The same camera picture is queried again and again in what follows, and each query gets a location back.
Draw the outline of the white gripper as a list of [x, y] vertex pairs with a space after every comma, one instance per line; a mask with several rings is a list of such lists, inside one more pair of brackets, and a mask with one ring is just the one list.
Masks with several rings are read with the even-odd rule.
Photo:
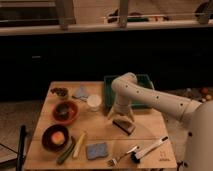
[[134, 113], [132, 110], [130, 110], [130, 107], [129, 106], [122, 106], [122, 105], [119, 105], [119, 104], [114, 104], [111, 109], [109, 110], [108, 114], [107, 114], [107, 119], [111, 119], [112, 116], [115, 114], [115, 113], [118, 113], [122, 116], [126, 116], [126, 117], [129, 117], [131, 119], [132, 122], [135, 122], [135, 119], [134, 119]]

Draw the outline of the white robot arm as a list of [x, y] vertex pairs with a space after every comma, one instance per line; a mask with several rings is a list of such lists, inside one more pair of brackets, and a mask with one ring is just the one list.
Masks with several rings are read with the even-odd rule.
[[116, 77], [111, 88], [115, 100], [108, 117], [118, 113], [134, 120], [132, 100], [169, 114], [188, 127], [183, 171], [213, 171], [213, 100], [201, 103], [139, 86], [131, 72]]

